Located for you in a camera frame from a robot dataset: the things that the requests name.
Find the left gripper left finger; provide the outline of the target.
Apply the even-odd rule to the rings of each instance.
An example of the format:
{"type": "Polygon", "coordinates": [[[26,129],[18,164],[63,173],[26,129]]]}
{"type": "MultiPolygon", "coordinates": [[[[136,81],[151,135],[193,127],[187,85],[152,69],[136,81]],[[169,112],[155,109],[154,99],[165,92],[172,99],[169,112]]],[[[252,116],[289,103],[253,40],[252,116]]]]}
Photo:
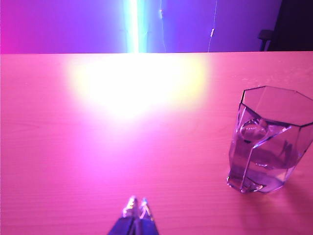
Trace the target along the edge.
{"type": "Polygon", "coordinates": [[[109,235],[134,235],[135,227],[134,223],[137,219],[137,198],[131,196],[122,210],[121,217],[117,219],[109,235]]]}

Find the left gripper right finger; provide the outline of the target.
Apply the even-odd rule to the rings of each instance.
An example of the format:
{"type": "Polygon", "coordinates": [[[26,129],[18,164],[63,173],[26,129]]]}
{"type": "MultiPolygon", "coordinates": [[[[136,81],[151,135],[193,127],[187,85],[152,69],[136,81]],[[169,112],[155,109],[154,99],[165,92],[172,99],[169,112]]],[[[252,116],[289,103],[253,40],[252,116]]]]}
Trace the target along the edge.
{"type": "Polygon", "coordinates": [[[143,198],[139,207],[139,218],[134,221],[135,235],[159,235],[148,200],[143,198]]]}

